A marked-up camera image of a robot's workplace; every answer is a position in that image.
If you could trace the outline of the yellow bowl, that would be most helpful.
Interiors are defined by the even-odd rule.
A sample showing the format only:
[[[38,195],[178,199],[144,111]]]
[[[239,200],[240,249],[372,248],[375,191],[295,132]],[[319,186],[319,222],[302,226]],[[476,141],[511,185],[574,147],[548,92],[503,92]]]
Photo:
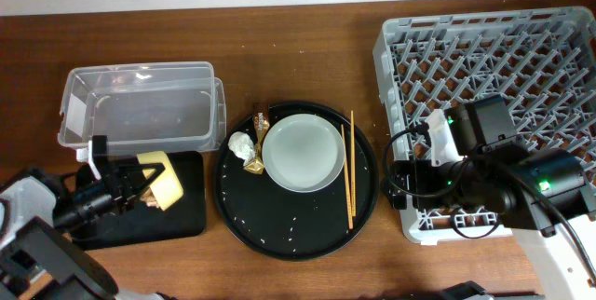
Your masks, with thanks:
[[[165,152],[154,151],[138,154],[136,158],[140,165],[158,163],[164,166],[164,171],[157,176],[140,197],[140,200],[148,207],[165,211],[183,196],[183,186]]]

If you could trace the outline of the white tissue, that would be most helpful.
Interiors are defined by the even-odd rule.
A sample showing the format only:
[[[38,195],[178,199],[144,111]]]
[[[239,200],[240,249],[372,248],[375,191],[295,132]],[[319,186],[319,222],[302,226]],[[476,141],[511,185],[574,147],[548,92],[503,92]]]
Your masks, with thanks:
[[[229,137],[227,145],[236,157],[245,162],[252,161],[256,156],[254,143],[251,137],[245,132],[234,132]]]

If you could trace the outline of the wooden chopstick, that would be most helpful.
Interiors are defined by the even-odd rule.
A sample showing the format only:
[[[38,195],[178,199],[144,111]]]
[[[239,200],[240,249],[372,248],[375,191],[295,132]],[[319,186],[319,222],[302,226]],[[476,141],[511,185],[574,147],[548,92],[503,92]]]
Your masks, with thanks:
[[[354,111],[350,111],[350,198],[352,220],[356,218],[356,161],[355,161],[355,124]]]
[[[350,192],[350,182],[349,182],[349,172],[348,172],[348,165],[347,165],[347,151],[346,151],[346,144],[345,144],[345,127],[344,125],[340,126],[341,128],[341,136],[343,140],[343,151],[344,151],[344,180],[345,180],[345,200],[346,200],[346,214],[347,214],[347,223],[348,223],[348,232],[353,230],[353,215],[352,215],[352,204],[351,204],[351,192]]]

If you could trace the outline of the gold brown snack wrapper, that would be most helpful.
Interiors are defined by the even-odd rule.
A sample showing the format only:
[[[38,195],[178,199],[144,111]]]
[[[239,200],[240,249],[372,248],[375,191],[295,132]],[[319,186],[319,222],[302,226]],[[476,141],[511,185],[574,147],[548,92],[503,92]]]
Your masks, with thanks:
[[[255,157],[244,166],[244,170],[253,174],[262,174],[264,172],[262,147],[264,138],[270,129],[269,105],[267,103],[261,102],[255,105],[252,122],[257,138],[257,143],[254,146]]]

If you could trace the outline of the grey plate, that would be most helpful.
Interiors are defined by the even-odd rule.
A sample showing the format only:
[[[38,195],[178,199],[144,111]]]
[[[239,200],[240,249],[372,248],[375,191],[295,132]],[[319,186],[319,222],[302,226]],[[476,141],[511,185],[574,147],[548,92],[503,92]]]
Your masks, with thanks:
[[[344,140],[329,120],[314,114],[280,119],[264,138],[262,158],[268,176],[294,193],[314,193],[343,171]]]

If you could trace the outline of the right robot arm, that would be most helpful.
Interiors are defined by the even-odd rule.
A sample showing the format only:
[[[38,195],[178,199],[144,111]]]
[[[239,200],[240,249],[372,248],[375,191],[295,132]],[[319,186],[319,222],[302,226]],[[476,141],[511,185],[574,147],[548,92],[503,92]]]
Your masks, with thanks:
[[[560,148],[530,152],[505,100],[493,96],[435,110],[392,136],[420,135],[428,160],[382,162],[387,198],[396,208],[484,208],[511,230],[547,299],[595,296],[595,191],[580,162]]]

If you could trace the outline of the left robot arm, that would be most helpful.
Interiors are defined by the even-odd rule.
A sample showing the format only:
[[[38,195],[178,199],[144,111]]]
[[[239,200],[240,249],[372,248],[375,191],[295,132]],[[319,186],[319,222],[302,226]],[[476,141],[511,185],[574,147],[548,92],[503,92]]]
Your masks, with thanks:
[[[66,182],[75,180],[74,190]],[[175,180],[165,153],[155,160],[112,160],[107,138],[93,137],[88,160],[71,175],[38,168],[1,185],[1,296],[17,299],[42,275],[37,299],[137,299],[96,260],[66,238],[104,215],[130,211],[161,179]]]

